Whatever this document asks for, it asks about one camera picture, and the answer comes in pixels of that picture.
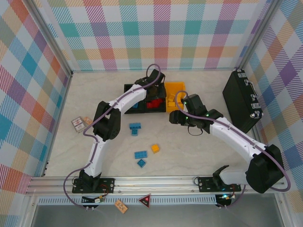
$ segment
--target blue block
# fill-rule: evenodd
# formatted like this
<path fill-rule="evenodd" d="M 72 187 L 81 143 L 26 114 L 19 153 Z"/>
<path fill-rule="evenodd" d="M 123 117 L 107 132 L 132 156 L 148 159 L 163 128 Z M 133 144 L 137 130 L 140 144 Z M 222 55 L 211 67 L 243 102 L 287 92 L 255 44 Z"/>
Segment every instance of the blue block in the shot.
<path fill-rule="evenodd" d="M 135 105 L 133 105 L 133 107 L 132 108 L 134 108 L 134 109 L 138 109 L 138 103 L 136 103 Z"/>
<path fill-rule="evenodd" d="M 137 162 L 138 165 L 143 168 L 143 166 L 145 166 L 146 162 L 143 159 L 140 159 L 139 162 Z"/>
<path fill-rule="evenodd" d="M 138 135 L 138 130 L 132 129 L 132 136 L 137 136 L 137 135 Z"/>
<path fill-rule="evenodd" d="M 140 158 L 145 158 L 147 157 L 147 151 L 144 150 L 144 151 L 137 151 L 134 153 L 134 158 L 135 159 L 140 159 Z"/>
<path fill-rule="evenodd" d="M 130 123 L 129 128 L 130 129 L 140 129 L 141 128 L 141 123 Z"/>

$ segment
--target black box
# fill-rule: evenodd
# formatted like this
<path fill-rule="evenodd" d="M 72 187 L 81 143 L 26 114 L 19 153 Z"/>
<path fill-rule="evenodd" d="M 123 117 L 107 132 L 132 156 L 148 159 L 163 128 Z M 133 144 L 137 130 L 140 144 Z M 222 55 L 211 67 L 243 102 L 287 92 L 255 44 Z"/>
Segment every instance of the black box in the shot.
<path fill-rule="evenodd" d="M 258 95 L 244 70 L 232 72 L 223 96 L 233 125 L 242 132 L 247 133 L 262 117 Z"/>

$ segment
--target colorful checkered wall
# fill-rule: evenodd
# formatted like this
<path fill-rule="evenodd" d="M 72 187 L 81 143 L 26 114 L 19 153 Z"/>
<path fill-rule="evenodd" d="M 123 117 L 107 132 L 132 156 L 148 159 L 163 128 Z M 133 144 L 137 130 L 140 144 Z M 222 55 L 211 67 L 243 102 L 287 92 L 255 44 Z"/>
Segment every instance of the colorful checkered wall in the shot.
<path fill-rule="evenodd" d="M 145 69 L 151 63 L 163 69 L 233 68 L 254 35 L 253 26 L 247 28 L 255 10 L 265 2 L 36 0 L 76 70 Z M 258 11 L 255 21 L 265 12 Z"/>
<path fill-rule="evenodd" d="M 0 5 L 0 227 L 12 227 L 46 158 L 68 77 L 22 1 Z"/>
<path fill-rule="evenodd" d="M 236 63 L 236 68 L 238 68 L 240 66 L 241 61 L 243 60 L 243 58 L 244 58 L 244 56 L 245 56 L 245 54 L 247 52 L 247 49 L 249 48 L 249 46 L 250 46 L 253 38 L 255 37 L 255 34 L 256 34 L 257 30 L 262 25 L 263 18 L 266 15 L 267 10 L 268 10 L 270 4 L 272 3 L 272 1 L 273 0 L 266 0 L 266 3 L 264 5 L 261 13 L 259 14 L 259 17 L 258 17 L 258 19 L 257 19 L 257 21 L 256 21 L 256 23 L 255 23 L 255 25 L 253 27 L 253 29 L 251 30 L 250 35 L 249 35 L 248 39 L 246 40 L 246 43 L 245 43 L 245 45 L 244 45 L 244 47 L 243 47 L 243 49 L 241 51 L 240 57 L 238 58 L 238 61 Z"/>
<path fill-rule="evenodd" d="M 260 94 L 263 140 L 280 147 L 303 226 L 303 0 L 284 0 L 245 68 Z"/>

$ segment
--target white floor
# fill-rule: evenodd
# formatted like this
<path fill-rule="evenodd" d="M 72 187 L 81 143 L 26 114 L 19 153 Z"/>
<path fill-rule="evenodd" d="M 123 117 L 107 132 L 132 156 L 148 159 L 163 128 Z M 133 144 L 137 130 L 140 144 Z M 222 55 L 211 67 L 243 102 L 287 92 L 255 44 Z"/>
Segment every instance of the white floor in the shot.
<path fill-rule="evenodd" d="M 216 109 L 228 119 L 222 91 L 230 73 L 164 71 L 166 81 L 184 81 L 189 94 L 198 94 L 208 110 Z M 46 176 L 66 176 L 83 167 L 89 158 L 93 139 L 76 133 L 71 120 L 78 116 L 93 119 L 100 101 L 115 99 L 123 93 L 124 84 L 144 76 L 145 71 L 74 74 Z M 131 136 L 128 127 L 133 122 L 142 125 L 137 137 Z M 187 127 L 170 124 L 168 113 L 123 115 L 119 135 L 109 142 L 102 168 L 104 176 L 210 175 L 223 165 L 244 163 L 244 159 L 220 139 L 206 132 L 201 136 L 191 136 Z M 151 150 L 155 143 L 160 146 L 157 154 Z M 142 150 L 148 151 L 148 157 L 146 165 L 140 168 L 134 152 Z"/>

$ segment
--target red triangle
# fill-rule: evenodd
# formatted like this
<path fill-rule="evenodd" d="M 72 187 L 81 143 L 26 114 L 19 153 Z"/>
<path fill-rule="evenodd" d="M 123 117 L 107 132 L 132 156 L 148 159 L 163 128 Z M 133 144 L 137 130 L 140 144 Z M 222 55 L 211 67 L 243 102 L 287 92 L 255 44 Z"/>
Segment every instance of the red triangle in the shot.
<path fill-rule="evenodd" d="M 151 194 L 148 194 L 139 199 L 139 202 L 142 203 L 147 208 L 150 207 L 150 201 L 151 201 Z"/>

